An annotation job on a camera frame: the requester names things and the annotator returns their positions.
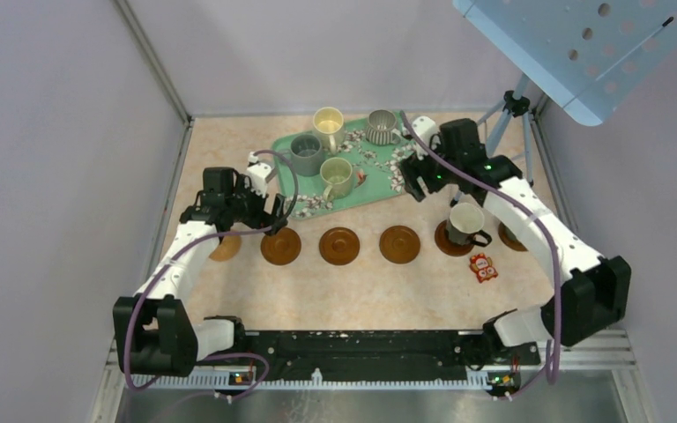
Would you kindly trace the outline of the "aluminium frame rail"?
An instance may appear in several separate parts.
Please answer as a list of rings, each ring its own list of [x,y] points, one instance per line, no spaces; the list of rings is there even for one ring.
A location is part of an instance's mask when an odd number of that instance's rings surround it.
[[[543,344],[474,330],[249,331],[185,377],[136,375],[110,354],[93,422],[653,422],[629,337],[604,330],[540,374]]]

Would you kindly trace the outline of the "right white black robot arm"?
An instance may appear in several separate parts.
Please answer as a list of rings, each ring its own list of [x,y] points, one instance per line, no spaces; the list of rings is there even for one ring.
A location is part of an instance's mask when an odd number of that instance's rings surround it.
[[[626,315],[631,268],[584,243],[539,199],[508,157],[490,157],[478,125],[461,118],[441,125],[427,116],[400,120],[416,151],[401,162],[405,190],[418,202],[457,186],[503,223],[554,284],[545,304],[490,319],[481,340],[484,356],[504,363],[517,346],[553,340],[571,347]]]

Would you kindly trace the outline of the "dark brown wooden coaster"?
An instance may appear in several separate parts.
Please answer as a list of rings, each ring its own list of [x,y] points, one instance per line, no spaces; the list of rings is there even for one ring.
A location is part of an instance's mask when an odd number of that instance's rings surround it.
[[[441,221],[435,229],[435,245],[447,256],[461,257],[468,255],[474,248],[471,243],[460,245],[451,241],[447,232],[447,221]]]
[[[504,245],[506,245],[508,248],[515,250],[517,252],[527,251],[528,248],[522,242],[520,242],[520,244],[516,244],[516,243],[510,242],[507,238],[504,237],[504,233],[502,231],[502,227],[500,226],[500,223],[498,224],[497,233],[498,233],[498,236],[499,236],[500,240],[502,241],[502,243]]]
[[[359,255],[361,243],[355,231],[337,226],[321,236],[318,247],[325,262],[332,265],[347,265]]]
[[[292,263],[301,253],[301,237],[289,227],[275,235],[265,235],[260,250],[263,258],[271,264],[283,266]]]
[[[391,263],[412,262],[420,253],[420,237],[408,226],[391,226],[379,239],[382,256]]]

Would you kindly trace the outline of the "green floral serving tray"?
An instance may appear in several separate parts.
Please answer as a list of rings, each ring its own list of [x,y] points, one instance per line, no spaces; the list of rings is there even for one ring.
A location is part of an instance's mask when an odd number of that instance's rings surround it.
[[[404,179],[399,166],[403,159],[415,153],[416,143],[403,138],[402,134],[401,140],[394,145],[372,145],[365,138],[367,118],[352,121],[344,119],[346,137],[338,153],[333,155],[323,149],[324,161],[340,157],[352,164],[353,190],[349,196],[326,201],[323,199],[324,183],[320,172],[316,176],[301,176],[295,173],[292,164],[287,166],[279,158],[275,159],[274,169],[279,178],[280,193],[287,200],[286,208],[291,219],[323,216],[394,197],[404,191]],[[302,134],[314,135],[312,120],[310,130],[277,139],[272,145],[273,151],[280,153],[287,149],[291,141]]]

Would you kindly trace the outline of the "light blue perforated panel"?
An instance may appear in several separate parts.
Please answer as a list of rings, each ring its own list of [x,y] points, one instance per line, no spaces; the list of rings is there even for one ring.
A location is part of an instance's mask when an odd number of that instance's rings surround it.
[[[453,5],[584,126],[603,123],[677,46],[677,0],[457,0]]]

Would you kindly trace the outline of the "dark green mug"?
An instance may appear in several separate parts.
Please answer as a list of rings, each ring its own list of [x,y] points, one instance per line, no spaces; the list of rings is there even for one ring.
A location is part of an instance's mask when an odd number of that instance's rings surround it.
[[[520,240],[517,238],[515,233],[509,229],[506,225],[503,223],[500,223],[500,226],[502,227],[502,231],[504,233],[504,237],[507,238],[510,242],[520,244]]]

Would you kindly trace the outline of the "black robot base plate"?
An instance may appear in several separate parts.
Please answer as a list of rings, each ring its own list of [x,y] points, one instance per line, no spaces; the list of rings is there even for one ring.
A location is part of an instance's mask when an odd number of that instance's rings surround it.
[[[236,335],[210,366],[232,364],[269,382],[463,381],[476,371],[539,366],[534,344],[495,347],[479,330],[262,330]]]

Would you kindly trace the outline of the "plain grey mug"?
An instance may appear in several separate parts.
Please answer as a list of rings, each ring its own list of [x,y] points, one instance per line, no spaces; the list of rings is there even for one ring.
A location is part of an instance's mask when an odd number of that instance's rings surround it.
[[[287,157],[295,173],[307,177],[318,175],[325,160],[322,143],[312,134],[297,136],[280,153]]]

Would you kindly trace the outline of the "red owl picture card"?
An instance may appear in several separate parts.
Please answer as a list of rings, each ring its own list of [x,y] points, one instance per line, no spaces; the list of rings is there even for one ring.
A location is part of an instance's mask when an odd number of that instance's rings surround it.
[[[480,284],[498,277],[492,258],[484,253],[471,256],[469,267]]]

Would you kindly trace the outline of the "light green mug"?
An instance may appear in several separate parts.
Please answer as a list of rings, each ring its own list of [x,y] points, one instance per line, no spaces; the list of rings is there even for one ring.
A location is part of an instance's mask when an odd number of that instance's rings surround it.
[[[320,168],[324,183],[323,199],[333,201],[350,195],[353,190],[353,166],[343,158],[327,159]]]

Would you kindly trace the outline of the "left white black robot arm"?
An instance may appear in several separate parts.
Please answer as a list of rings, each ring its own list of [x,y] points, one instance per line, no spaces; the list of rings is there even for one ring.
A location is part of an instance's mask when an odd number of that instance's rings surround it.
[[[214,353],[231,365],[244,359],[248,342],[236,333],[235,318],[193,324],[185,303],[210,254],[236,235],[233,225],[245,225],[246,234],[276,234],[286,225],[284,196],[277,195],[272,209],[265,209],[274,173],[264,163],[242,173],[231,167],[204,170],[203,187],[183,210],[175,237],[152,276],[113,306],[118,362],[124,373],[186,376]]]

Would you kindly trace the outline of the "black mug white inside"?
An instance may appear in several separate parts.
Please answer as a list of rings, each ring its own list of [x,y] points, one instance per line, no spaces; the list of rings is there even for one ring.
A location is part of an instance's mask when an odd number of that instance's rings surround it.
[[[492,236],[484,230],[486,219],[483,211],[470,203],[458,203],[450,209],[446,223],[448,239],[461,246],[486,247]]]

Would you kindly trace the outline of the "light tan wooden coaster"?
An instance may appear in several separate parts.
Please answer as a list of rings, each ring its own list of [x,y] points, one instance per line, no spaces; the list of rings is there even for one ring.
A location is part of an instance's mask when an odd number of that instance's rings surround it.
[[[240,235],[223,237],[217,248],[209,255],[214,262],[225,262],[234,258],[242,247]]]

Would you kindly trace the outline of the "grey tripod stand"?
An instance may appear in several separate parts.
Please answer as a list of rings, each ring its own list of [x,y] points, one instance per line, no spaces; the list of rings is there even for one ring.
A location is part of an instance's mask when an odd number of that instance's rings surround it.
[[[506,129],[514,120],[520,120],[523,128],[523,152],[517,157],[523,157],[526,167],[526,180],[532,186],[532,129],[531,129],[531,101],[524,95],[531,80],[523,72],[514,90],[508,90],[502,99],[494,104],[478,121],[477,125],[484,126],[485,151],[487,156],[494,155],[502,141]]]

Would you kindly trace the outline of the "pale yellow mug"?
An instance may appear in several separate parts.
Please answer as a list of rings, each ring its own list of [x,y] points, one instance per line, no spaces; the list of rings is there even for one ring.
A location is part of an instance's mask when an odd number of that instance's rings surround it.
[[[344,116],[336,108],[320,108],[313,115],[312,130],[321,141],[323,148],[335,155],[346,137]]]

